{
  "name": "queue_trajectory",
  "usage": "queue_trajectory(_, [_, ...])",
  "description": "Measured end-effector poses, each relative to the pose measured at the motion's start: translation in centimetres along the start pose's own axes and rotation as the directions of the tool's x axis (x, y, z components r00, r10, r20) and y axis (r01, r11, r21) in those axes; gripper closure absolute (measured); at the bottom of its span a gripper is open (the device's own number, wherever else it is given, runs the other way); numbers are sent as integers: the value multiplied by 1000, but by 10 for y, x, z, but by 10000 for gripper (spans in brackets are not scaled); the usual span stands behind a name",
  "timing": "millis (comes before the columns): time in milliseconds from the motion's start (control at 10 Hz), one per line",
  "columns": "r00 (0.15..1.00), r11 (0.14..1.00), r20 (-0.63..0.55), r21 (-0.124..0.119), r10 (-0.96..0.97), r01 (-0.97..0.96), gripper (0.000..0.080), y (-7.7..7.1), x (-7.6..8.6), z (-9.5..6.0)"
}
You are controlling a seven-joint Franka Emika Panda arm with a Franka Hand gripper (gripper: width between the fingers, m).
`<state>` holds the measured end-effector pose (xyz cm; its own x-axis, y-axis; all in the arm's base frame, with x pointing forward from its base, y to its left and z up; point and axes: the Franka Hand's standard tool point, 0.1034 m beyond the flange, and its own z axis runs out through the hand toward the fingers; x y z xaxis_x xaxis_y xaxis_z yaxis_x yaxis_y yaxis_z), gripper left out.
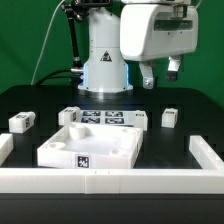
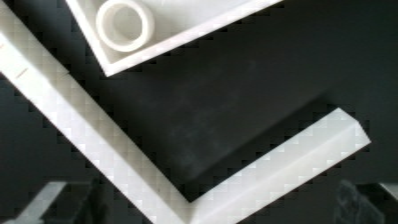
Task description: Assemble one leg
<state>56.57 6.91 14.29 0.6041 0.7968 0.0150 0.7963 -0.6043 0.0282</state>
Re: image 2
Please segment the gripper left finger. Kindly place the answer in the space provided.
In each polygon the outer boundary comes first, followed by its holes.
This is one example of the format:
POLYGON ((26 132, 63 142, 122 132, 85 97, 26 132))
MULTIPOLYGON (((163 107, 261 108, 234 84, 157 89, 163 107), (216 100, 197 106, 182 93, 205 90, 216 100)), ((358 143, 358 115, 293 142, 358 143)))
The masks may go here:
POLYGON ((94 224, 90 193, 88 183, 47 182, 19 215, 3 224, 94 224))

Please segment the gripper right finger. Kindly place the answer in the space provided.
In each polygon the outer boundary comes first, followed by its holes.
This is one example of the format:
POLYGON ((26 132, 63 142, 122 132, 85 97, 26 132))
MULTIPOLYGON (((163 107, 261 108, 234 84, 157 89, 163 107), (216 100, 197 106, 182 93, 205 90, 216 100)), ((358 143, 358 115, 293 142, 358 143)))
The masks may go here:
POLYGON ((398 183, 337 186, 333 224, 398 224, 398 183))

